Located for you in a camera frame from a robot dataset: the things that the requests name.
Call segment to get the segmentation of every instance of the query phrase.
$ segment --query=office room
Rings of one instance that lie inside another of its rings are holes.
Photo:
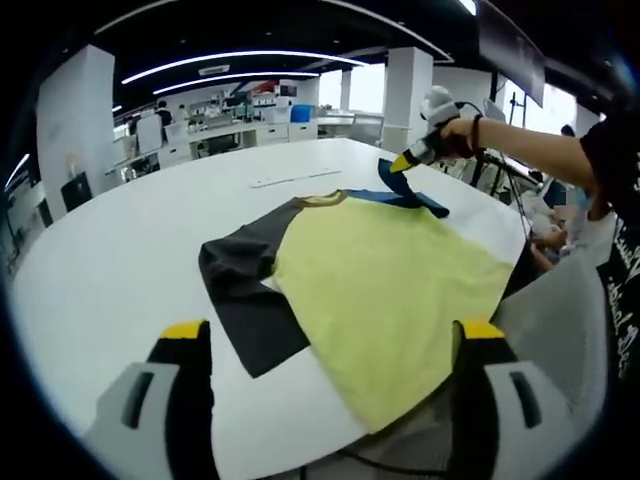
[[[60,7],[6,108],[16,448],[143,480],[611,466],[640,364],[617,2]]]

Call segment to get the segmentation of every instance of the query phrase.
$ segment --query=ceiling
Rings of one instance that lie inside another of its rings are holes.
[[[87,43],[115,56],[114,102],[123,105],[123,111],[153,101],[153,90],[200,78],[199,68],[229,64],[228,73],[295,71],[308,68],[313,62],[278,56],[201,62],[121,84],[124,78],[149,68],[220,52],[272,49],[344,55],[369,47],[415,45],[432,53],[436,61],[445,59],[439,53],[441,49],[455,59],[456,66],[491,69],[478,57],[476,19],[457,0],[349,0],[400,23],[437,49],[397,26],[321,0],[269,0],[260,4],[166,0],[95,33],[151,1],[85,2],[79,7],[77,2],[71,6],[70,1],[60,0],[39,6],[37,18],[28,14],[28,5],[19,7],[29,19],[29,36],[12,62],[16,94],[8,99],[8,112],[15,116],[16,108],[26,98],[23,109],[27,115],[24,124],[12,123],[21,132],[16,132],[8,144],[18,151],[10,163],[15,164],[22,156],[20,149],[35,149],[34,115],[28,113],[37,98],[39,80]],[[628,42],[635,26],[625,24],[628,15],[620,14],[623,0],[610,0],[606,8],[596,0],[492,1],[548,58],[549,83],[577,95],[580,103],[595,111],[606,110],[608,99],[628,86],[623,70],[629,62],[640,59],[640,42]],[[367,62],[385,60],[383,52],[356,58]],[[328,64],[311,71],[341,66],[346,65]]]

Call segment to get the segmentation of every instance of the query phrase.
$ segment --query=white table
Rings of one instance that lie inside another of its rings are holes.
[[[212,327],[212,438],[223,479],[295,468],[365,435],[310,348],[249,376],[211,305],[197,258],[202,243],[292,196],[387,191],[379,157],[395,155],[347,139],[216,155],[111,190],[54,223],[25,258],[12,300],[35,378],[62,421],[82,435],[98,397],[127,365],[146,358],[167,325],[204,317]],[[335,170],[341,172],[250,188]],[[524,244],[517,212],[433,169],[414,169],[409,178],[451,210],[446,223],[516,263]]]

